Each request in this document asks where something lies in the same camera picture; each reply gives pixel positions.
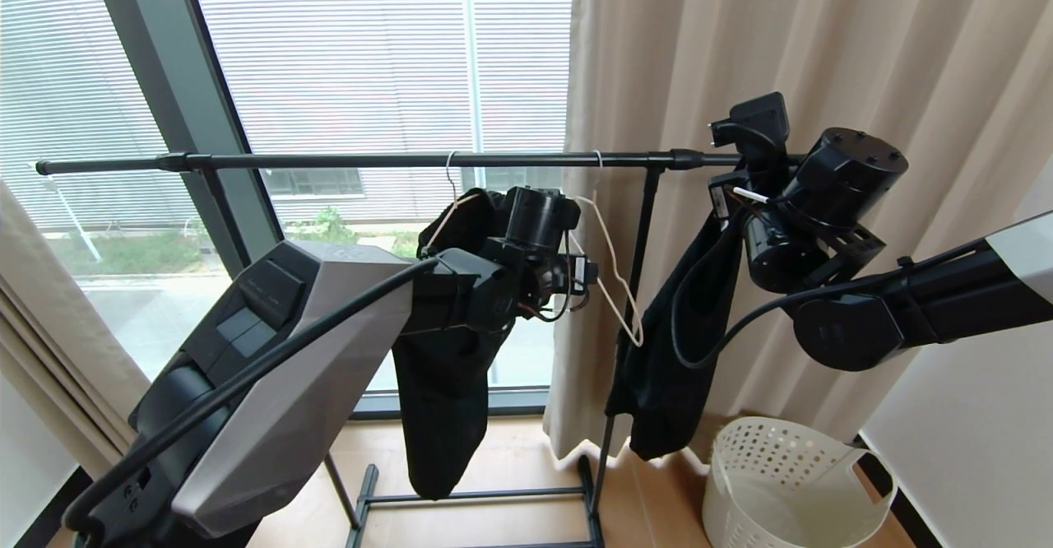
baseboard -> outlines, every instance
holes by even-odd
[[[870,449],[862,437],[856,436],[855,445]],[[859,467],[862,472],[867,474],[870,478],[870,484],[874,485],[874,489],[877,490],[882,495],[887,494],[892,489],[892,477],[889,472],[881,467],[881,463],[877,461],[873,455],[867,455],[859,461]],[[899,525],[902,526],[903,531],[907,535],[911,537],[911,542],[914,543],[918,548],[941,548],[942,545],[936,540],[936,535],[929,529],[926,525],[925,518],[921,518],[918,510],[914,508],[914,504],[908,498],[907,494],[900,490],[896,493],[896,497],[892,500],[892,514],[896,516],[899,521]]]
[[[15,543],[15,548],[44,548],[52,537],[62,528],[62,514],[78,494],[92,484],[91,476],[83,468],[77,468],[66,478],[62,488],[49,500],[44,510],[29,524],[22,537]]]

laundry basket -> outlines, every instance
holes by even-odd
[[[886,467],[892,490],[876,503],[870,498],[852,469],[868,453],[786,420],[730,423],[713,444],[706,484],[702,524],[710,543],[713,548],[858,546],[881,527],[898,488]]]

curtain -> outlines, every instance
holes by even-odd
[[[869,272],[887,271],[899,256],[926,258],[1011,222],[1053,151],[1051,61],[1051,0],[574,0],[567,146],[713,151],[708,122],[780,91],[793,153],[827,126],[905,152],[910,170],[861,221],[888,244]],[[722,171],[662,177],[641,309],[710,212],[707,181]],[[642,179],[639,170],[575,170],[565,182],[572,194],[598,185],[627,277]],[[581,236],[613,282],[594,221]],[[740,270],[732,322],[771,298]],[[545,412],[557,455],[602,435],[617,329],[595,301],[558,325]],[[837,372],[809,359],[789,318],[773,313],[722,353],[702,420],[758,412],[847,441],[913,355]],[[628,423],[618,422],[615,451]],[[692,447],[704,455],[701,429]]]
[[[93,477],[150,383],[0,182],[0,371]]]

tile floor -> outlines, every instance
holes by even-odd
[[[540,418],[494,419],[456,490],[495,490],[575,486],[574,459],[594,446],[583,446],[556,462],[541,432]],[[337,468],[354,498],[369,464],[380,468],[376,492],[413,492],[406,475],[402,432],[398,423],[351,424],[333,446]],[[613,459],[603,491],[600,518],[610,548],[709,548],[701,527],[704,476],[692,461],[673,455],[642,462],[631,451]],[[319,468],[300,495],[264,518],[250,548],[341,548],[347,522]],[[363,548],[436,548],[588,540],[584,510],[577,496],[485,502],[421,504],[376,508],[370,514]],[[57,536],[48,548],[68,546]],[[890,517],[866,548],[906,548],[913,544]]]

white wall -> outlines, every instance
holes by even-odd
[[[22,537],[76,468],[37,413],[0,376],[0,547]]]
[[[1016,219],[1053,209],[1051,187],[1053,163]],[[922,349],[862,436],[945,546],[1053,546],[1051,408],[1046,322]]]

